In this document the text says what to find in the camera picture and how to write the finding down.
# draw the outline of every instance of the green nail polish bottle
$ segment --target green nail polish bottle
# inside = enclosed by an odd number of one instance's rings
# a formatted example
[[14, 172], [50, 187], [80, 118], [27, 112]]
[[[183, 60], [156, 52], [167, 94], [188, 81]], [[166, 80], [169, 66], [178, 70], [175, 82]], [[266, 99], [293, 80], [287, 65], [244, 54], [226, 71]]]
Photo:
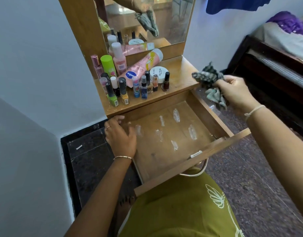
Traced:
[[114, 94], [113, 88], [109, 82], [105, 83], [106, 91], [107, 91], [107, 98], [110, 101], [110, 104], [117, 107], [119, 102], [117, 101], [117, 97]]

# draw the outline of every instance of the cleaning rag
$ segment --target cleaning rag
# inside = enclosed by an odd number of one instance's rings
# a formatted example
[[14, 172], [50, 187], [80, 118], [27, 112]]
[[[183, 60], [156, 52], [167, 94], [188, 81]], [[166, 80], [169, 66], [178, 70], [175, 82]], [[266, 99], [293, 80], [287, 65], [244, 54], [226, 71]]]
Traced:
[[213, 67], [213, 63], [210, 62], [201, 72], [193, 72], [192, 77], [199, 83], [206, 85], [209, 89], [205, 91], [207, 98], [215, 103], [218, 103], [220, 107], [227, 109], [225, 99], [221, 93], [221, 90], [217, 87], [213, 87], [213, 84], [218, 79], [224, 79], [223, 73], [217, 71]]
[[158, 26], [156, 24], [154, 11], [150, 8], [146, 13], [135, 13], [135, 18], [142, 25], [145, 31], [150, 31], [154, 37], [159, 36]]

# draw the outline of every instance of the hanging blue cloth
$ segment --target hanging blue cloth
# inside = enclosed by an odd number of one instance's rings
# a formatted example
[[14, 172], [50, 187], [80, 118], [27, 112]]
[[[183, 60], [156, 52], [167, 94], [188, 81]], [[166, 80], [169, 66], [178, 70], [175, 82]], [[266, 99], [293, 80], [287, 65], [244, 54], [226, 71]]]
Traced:
[[270, 0], [208, 0], [207, 13], [214, 15], [223, 9], [256, 11]]

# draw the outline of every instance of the mirror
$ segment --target mirror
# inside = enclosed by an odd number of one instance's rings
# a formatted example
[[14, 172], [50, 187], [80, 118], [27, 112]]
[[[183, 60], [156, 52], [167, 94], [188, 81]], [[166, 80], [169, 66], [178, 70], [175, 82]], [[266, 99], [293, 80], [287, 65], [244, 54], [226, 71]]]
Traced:
[[[142, 44], [137, 48], [128, 47], [125, 55], [152, 50], [180, 42], [184, 42], [192, 11], [193, 0], [94, 0], [106, 48], [109, 54], [109, 42], [115, 40], [125, 45]], [[144, 7], [151, 7], [145, 15], [138, 14], [135, 1]], [[149, 26], [147, 31], [139, 22]]]

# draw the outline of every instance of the green clothing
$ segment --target green clothing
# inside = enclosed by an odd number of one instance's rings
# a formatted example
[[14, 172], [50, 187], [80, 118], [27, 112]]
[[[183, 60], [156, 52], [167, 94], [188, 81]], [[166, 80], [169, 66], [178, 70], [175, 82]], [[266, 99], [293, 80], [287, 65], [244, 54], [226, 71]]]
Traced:
[[119, 236], [244, 235], [224, 193], [204, 172], [175, 176], [139, 196]]

